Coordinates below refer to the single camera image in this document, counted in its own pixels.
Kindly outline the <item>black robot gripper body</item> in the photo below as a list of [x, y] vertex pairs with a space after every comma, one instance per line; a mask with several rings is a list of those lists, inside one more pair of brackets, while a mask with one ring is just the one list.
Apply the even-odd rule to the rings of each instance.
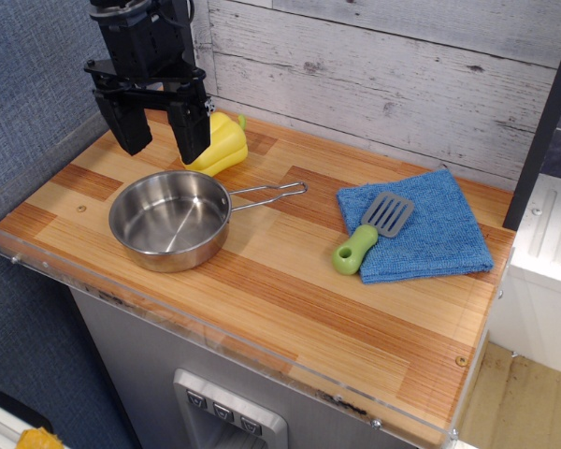
[[90, 59], [84, 70], [98, 89], [122, 91], [160, 82], [209, 112], [206, 74], [194, 62], [194, 13], [192, 1], [92, 1], [89, 14], [109, 58]]

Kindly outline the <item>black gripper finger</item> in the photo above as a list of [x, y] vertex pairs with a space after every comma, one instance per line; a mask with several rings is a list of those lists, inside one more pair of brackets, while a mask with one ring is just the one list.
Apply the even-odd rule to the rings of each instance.
[[144, 108], [119, 95], [94, 90], [94, 99], [119, 145], [130, 155], [141, 152], [152, 141]]
[[193, 163], [210, 146], [211, 98], [167, 99], [168, 122], [178, 144], [181, 161]]

